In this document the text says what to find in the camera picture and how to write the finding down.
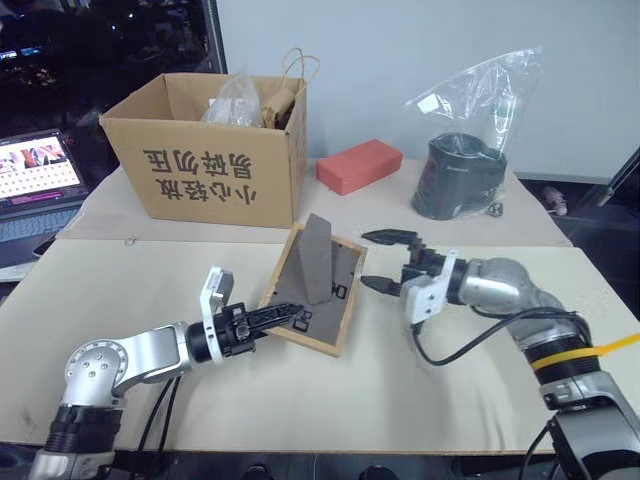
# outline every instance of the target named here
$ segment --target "black container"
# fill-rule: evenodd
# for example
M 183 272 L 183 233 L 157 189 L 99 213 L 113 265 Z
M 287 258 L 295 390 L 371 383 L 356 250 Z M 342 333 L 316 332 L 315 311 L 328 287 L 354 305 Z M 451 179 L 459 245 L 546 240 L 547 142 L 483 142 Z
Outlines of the black container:
M 473 135 L 440 135 L 429 142 L 413 208 L 434 220 L 483 211 L 495 202 L 506 167 L 504 154 Z

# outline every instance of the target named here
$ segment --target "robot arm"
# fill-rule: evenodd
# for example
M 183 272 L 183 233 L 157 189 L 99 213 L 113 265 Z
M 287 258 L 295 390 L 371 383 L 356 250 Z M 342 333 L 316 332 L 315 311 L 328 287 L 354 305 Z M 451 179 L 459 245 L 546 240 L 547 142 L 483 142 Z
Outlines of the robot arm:
M 200 295 L 203 321 L 184 322 L 133 337 L 101 339 L 78 348 L 65 368 L 67 387 L 38 451 L 29 480 L 91 479 L 108 472 L 120 429 L 125 393 L 140 383 L 178 377 L 196 363 L 255 349 L 265 330 L 302 313 L 301 305 L 282 304 L 247 312 L 244 304 L 226 306 L 233 288 L 231 272 L 213 267 Z
M 505 258 L 465 261 L 455 251 L 439 255 L 415 232 L 382 230 L 363 237 L 408 245 L 410 261 L 400 283 L 384 277 L 361 280 L 401 298 L 416 339 L 424 321 L 446 302 L 496 318 L 537 309 L 506 328 L 532 366 L 547 408 L 556 411 L 548 429 L 565 474 L 591 480 L 615 471 L 616 478 L 638 478 L 640 420 L 611 375 L 600 370 L 586 322 L 564 312 L 558 299 L 533 284 L 521 264 Z

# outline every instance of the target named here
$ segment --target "laptop screen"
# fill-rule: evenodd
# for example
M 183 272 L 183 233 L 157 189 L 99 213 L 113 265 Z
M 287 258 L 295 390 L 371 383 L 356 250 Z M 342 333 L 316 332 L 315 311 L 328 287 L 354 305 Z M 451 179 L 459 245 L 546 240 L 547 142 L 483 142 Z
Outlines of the laptop screen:
M 58 203 L 86 193 L 59 132 L 0 141 L 0 211 L 35 202 Z

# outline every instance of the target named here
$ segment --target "wooden frame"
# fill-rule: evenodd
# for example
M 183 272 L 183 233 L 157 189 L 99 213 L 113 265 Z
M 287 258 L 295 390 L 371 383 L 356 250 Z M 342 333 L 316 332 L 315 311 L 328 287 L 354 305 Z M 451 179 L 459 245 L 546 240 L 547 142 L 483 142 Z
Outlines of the wooden frame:
M 291 233 L 289 234 L 289 238 L 287 238 L 287 243 L 282 250 L 282 254 L 278 259 L 278 263 L 276 264 L 276 268 L 269 280 L 269 284 L 267 286 L 267 291 L 262 297 L 260 301 L 260 306 L 264 307 L 271 302 L 273 297 L 273 292 L 276 289 L 276 285 L 278 284 L 278 280 L 280 278 L 280 274 L 282 273 L 282 269 L 289 258 L 289 254 L 291 253 L 293 243 L 297 238 L 298 234 L 304 230 L 304 226 L 300 224 L 294 224 L 291 228 Z M 355 252 L 357 252 L 358 261 L 356 263 L 356 267 L 354 270 L 353 278 L 351 280 L 351 286 L 349 288 L 349 296 L 347 298 L 347 304 L 344 309 L 344 314 L 342 316 L 342 320 L 340 321 L 340 329 L 338 331 L 338 336 L 335 344 L 330 344 L 326 342 L 322 342 L 311 338 L 304 333 L 297 333 L 291 331 L 289 329 L 283 327 L 276 327 L 268 330 L 270 334 L 278 335 L 280 337 L 286 338 L 295 342 L 299 345 L 303 345 L 305 347 L 312 348 L 314 350 L 318 350 L 322 353 L 326 353 L 328 355 L 332 355 L 334 357 L 338 357 L 342 351 L 342 345 L 344 343 L 344 339 L 346 337 L 347 328 L 349 327 L 349 322 L 351 321 L 351 316 L 353 314 L 353 308 L 355 307 L 356 297 L 358 295 L 358 288 L 360 285 L 360 276 L 362 274 L 362 267 L 364 265 L 364 259 L 367 253 L 367 249 L 356 245 L 355 243 L 344 240 L 340 237 L 336 237 L 334 235 L 331 236 L 331 240 L 333 242 L 339 243 L 340 245 L 347 247 Z

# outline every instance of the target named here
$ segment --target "laptop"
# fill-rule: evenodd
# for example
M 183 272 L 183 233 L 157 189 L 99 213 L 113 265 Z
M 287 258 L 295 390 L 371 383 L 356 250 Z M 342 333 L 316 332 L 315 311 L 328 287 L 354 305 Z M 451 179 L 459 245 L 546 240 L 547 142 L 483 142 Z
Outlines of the laptop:
M 0 268 L 36 260 L 88 194 L 59 130 L 0 140 Z

